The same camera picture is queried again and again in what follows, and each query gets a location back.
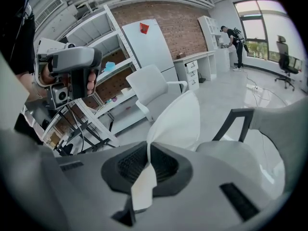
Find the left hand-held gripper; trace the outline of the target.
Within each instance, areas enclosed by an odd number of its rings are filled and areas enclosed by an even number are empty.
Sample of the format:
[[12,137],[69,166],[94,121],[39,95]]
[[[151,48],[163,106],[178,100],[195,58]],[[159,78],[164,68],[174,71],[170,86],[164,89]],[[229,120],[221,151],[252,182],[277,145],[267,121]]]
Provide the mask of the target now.
[[[88,97],[89,75],[99,75],[102,57],[96,48],[41,38],[35,58],[35,80],[47,91],[47,106],[57,110],[74,100]],[[54,83],[40,81],[45,66],[55,78]]]

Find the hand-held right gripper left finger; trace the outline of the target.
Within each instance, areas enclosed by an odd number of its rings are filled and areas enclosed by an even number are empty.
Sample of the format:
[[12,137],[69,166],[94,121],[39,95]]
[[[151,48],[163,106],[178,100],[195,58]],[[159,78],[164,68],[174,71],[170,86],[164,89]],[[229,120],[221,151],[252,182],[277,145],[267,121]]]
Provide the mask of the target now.
[[131,187],[147,163],[147,143],[143,141],[105,161],[101,175],[112,191],[131,193]]

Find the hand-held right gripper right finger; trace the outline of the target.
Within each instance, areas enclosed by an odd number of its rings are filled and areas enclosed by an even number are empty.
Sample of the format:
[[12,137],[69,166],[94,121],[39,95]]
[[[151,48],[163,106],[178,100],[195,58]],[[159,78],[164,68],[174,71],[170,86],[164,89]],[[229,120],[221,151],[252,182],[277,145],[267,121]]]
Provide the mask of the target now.
[[157,143],[151,145],[151,164],[156,174],[154,197],[169,197],[181,192],[193,177],[190,161]]

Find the person's left hand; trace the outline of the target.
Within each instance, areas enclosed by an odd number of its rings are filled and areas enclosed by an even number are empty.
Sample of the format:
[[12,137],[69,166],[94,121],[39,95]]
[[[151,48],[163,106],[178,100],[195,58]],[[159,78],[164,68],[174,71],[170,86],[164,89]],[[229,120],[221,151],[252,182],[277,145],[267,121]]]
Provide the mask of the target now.
[[[41,84],[44,84],[44,85],[51,85],[55,83],[55,78],[50,75],[48,64],[46,64],[44,68],[42,69],[39,79],[40,79]],[[93,70],[91,70],[88,76],[88,83],[87,83],[87,94],[88,95],[91,95],[94,92],[95,81],[96,81],[96,74],[94,73]]]

